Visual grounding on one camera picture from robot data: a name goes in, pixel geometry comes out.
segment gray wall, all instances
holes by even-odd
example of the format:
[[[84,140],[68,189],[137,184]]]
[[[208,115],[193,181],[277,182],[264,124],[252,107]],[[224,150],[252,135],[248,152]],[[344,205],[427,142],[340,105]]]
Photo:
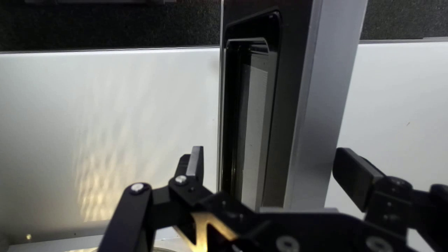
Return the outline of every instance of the gray wall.
[[[362,40],[448,37],[448,0],[369,0]],[[220,0],[40,6],[0,0],[0,49],[218,45]]]

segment black metal bracket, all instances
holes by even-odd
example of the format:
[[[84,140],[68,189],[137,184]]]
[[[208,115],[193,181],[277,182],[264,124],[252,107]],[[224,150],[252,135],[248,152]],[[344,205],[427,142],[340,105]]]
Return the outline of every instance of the black metal bracket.
[[[260,215],[225,194],[203,187],[203,149],[179,160],[168,187],[129,187],[109,223],[99,252],[151,251],[158,229],[176,227],[192,251],[413,251],[406,230],[416,229],[434,248],[446,251],[446,187],[430,194],[385,177],[351,150],[337,150],[334,178],[365,220],[346,215]]]

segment screw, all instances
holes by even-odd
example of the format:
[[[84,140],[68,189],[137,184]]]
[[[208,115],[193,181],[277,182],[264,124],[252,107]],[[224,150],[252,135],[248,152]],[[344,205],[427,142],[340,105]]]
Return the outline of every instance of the screw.
[[[372,252],[393,252],[392,245],[379,237],[368,237],[365,245]]]
[[[143,184],[133,184],[133,185],[130,187],[130,191],[131,191],[133,194],[140,194],[143,189],[144,189],[144,185],[143,185]]]
[[[179,185],[185,185],[186,184],[186,177],[185,175],[179,175],[175,178],[176,184]]]
[[[299,244],[294,237],[283,236],[276,241],[277,250],[280,252],[298,252]]]

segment white wall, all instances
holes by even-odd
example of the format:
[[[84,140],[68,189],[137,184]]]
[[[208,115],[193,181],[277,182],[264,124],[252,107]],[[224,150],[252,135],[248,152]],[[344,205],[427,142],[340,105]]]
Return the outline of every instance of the white wall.
[[[417,189],[448,185],[448,42],[361,45],[339,146]],[[334,181],[326,206],[362,216]]]
[[[0,55],[0,234],[98,230],[194,145],[214,189],[218,73],[215,48]]]

